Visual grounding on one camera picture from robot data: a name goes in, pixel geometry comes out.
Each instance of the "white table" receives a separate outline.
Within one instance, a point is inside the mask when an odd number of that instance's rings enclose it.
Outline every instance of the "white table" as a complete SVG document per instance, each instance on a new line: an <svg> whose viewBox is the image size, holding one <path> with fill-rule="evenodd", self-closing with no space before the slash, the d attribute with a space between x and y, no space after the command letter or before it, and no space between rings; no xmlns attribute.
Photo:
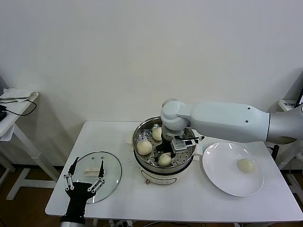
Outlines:
<svg viewBox="0 0 303 227"><path fill-rule="evenodd" d="M38 96L38 93L35 93L31 96L30 101L34 101ZM31 103L28 101L23 102L15 102L15 103L7 103L4 105L8 110L22 114ZM35 147L35 145L27 138L27 136L23 133L23 131L15 124L15 121L20 116L7 112L7 116L0 122L0 137L2 137L12 126L14 127L13 133L21 140L21 142L25 145L26 153L30 155L30 157L53 179L53 181L39 181L39 180L27 180L25 179L30 169L25 168L21 172L20 176L16 180L15 184L11 188L8 193L6 199L13 200L19 191L20 187L41 187L41 188L54 188L56 182L59 178L59 172L51 165L51 163L41 154L41 152ZM6 167L5 174L2 176L5 178L9 171L14 172L15 168L4 158L0 157L0 164Z"/></svg>
<svg viewBox="0 0 303 227"><path fill-rule="evenodd" d="M105 200L86 206L85 217L180 222L285 222L301 221L303 214L265 144L241 144L252 152L264 171L264 185L255 195L228 195L207 178L200 161L193 161L186 176L170 186L146 185L134 154L125 139L139 122L86 122L62 174L76 157L107 151L118 157L122 178ZM204 149L218 141L203 140ZM61 176L46 206L48 215L65 214L69 197Z"/></svg>

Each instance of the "floor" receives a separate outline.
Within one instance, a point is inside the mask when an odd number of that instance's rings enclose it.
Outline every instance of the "floor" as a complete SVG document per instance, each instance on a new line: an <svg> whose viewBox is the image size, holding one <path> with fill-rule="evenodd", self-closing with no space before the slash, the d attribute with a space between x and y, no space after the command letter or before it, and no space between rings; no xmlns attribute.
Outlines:
<svg viewBox="0 0 303 227"><path fill-rule="evenodd" d="M0 176L5 169L0 166ZM59 227L60 217L51 217L45 214L45 207L52 194L52 189L21 188L15 199L6 200L6 195L18 178L22 169L17 168L15 173L10 173L4 184L0 187L0 218L5 225L0 222L0 227ZM302 174L295 174L300 185L303 187ZM41 169L32 169L27 177L28 179L50 180ZM151 222L138 221L134 227L143 227ZM107 220L99 220L98 227L108 224ZM156 227L202 227L200 223L157 223ZM233 224L222 223L204 223L205 227L233 227ZM303 222L299 223L277 223L272 227L303 227Z"/></svg>

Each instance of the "white cloth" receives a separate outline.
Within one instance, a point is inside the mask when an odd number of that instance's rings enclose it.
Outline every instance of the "white cloth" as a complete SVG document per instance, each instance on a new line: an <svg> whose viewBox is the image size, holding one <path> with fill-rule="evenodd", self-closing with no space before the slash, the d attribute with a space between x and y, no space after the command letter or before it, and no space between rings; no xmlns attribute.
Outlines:
<svg viewBox="0 0 303 227"><path fill-rule="evenodd" d="M3 89L3 95L0 96L0 99L7 99L5 102L13 100L22 102L24 99L30 99L31 96L36 95L37 93L37 91L27 90L23 88L9 88Z"/></svg>

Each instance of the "white plate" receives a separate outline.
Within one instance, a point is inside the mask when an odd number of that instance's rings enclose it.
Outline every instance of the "white plate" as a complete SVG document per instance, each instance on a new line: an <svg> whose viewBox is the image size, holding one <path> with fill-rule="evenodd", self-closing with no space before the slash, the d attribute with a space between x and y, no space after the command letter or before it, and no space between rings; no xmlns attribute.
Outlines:
<svg viewBox="0 0 303 227"><path fill-rule="evenodd" d="M251 174L242 172L237 162L247 158L255 163ZM203 154L203 168L206 175L219 189L234 196L250 196L257 193L264 182L258 161L246 149L233 143L215 143Z"/></svg>

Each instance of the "glass lid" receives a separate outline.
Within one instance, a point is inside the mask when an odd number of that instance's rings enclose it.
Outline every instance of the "glass lid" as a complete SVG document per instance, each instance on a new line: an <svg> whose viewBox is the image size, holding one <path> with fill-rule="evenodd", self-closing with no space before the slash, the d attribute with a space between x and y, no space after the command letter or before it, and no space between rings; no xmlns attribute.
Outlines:
<svg viewBox="0 0 303 227"><path fill-rule="evenodd" d="M114 192L120 183L122 176L120 161L116 156L105 151L93 152L80 158L72 176L72 181L93 184L98 179L102 161L105 183L100 187L96 195L87 201L87 204L104 200Z"/></svg>

